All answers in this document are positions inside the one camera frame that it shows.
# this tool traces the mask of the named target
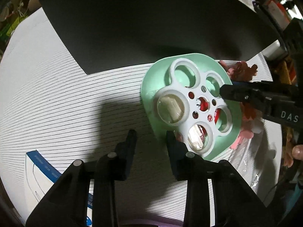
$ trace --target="clamp jaw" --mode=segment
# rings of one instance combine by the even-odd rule
[[[298,87],[290,84],[233,82],[220,88],[223,99],[249,103],[263,113],[263,119],[294,129],[303,128],[303,108]]]
[[[41,199],[26,221],[26,227],[85,227],[90,180],[94,179],[92,222],[94,227],[118,227],[115,180],[127,179],[133,161],[137,134],[129,130],[97,161],[75,160]]]
[[[166,133],[172,172],[178,181],[187,180],[184,227],[209,227],[208,179],[212,180],[216,227],[272,227],[273,219],[258,196],[227,161],[202,159],[189,152],[172,131]]]

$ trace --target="circular hole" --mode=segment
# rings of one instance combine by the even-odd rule
[[[194,93],[189,92],[189,93],[188,93],[188,97],[189,97],[190,99],[194,99]]]
[[[208,120],[208,122],[211,122],[212,121],[212,115],[208,114],[207,120]]]
[[[202,125],[194,125],[188,132],[188,143],[192,150],[200,151],[207,145],[207,132]]]
[[[215,124],[216,124],[216,128],[219,131],[224,130],[227,127],[227,116],[226,113],[221,109],[221,108],[217,108],[215,110]]]
[[[199,114],[196,111],[193,111],[192,117],[196,120],[199,117]]]
[[[184,104],[176,95],[165,95],[159,99],[158,114],[165,122],[176,123],[184,115]]]
[[[206,92],[206,87],[204,85],[202,85],[201,90],[202,90],[203,93],[205,93]]]
[[[206,78],[206,86],[208,91],[214,96],[218,97],[220,95],[220,85],[213,77]]]
[[[196,105],[202,112],[207,111],[209,108],[208,101],[203,97],[197,99]]]
[[[192,88],[196,83],[196,77],[193,71],[187,66],[177,66],[175,76],[178,82],[186,88]]]

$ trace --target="black cardboard sheet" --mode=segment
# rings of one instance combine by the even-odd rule
[[[249,60],[278,35],[238,0],[40,0],[87,74],[202,53]]]

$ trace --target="screw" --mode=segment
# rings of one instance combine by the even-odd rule
[[[117,153],[116,153],[116,152],[110,152],[110,153],[107,154],[107,157],[108,157],[108,158],[114,158],[114,157],[116,157],[116,156],[117,156]]]
[[[194,153],[193,152],[187,152],[185,155],[188,158],[193,158],[194,157]]]
[[[82,161],[79,160],[79,159],[77,159],[77,160],[75,160],[75,161],[73,162],[73,165],[74,165],[74,166],[79,166],[79,165],[81,165],[81,164],[82,164]]]

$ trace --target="finger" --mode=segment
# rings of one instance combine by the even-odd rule
[[[303,145],[297,145],[292,149],[292,156],[295,159],[303,160]]]

